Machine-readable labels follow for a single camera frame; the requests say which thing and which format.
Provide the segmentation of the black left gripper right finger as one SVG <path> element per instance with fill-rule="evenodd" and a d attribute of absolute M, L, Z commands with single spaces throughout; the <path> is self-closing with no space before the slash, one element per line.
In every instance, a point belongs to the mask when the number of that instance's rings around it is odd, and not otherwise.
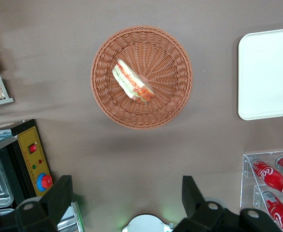
<path fill-rule="evenodd" d="M 175 232 L 280 232 L 272 218 L 257 209 L 237 215 L 214 201 L 206 201 L 192 176 L 182 179 L 182 203 L 186 212 Z"/>

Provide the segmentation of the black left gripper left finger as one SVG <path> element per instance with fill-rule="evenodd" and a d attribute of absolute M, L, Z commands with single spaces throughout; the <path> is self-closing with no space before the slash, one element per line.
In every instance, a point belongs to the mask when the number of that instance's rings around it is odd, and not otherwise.
<path fill-rule="evenodd" d="M 72 202 L 72 176 L 63 175 L 40 199 L 23 201 L 14 211 L 19 232 L 56 232 Z"/>

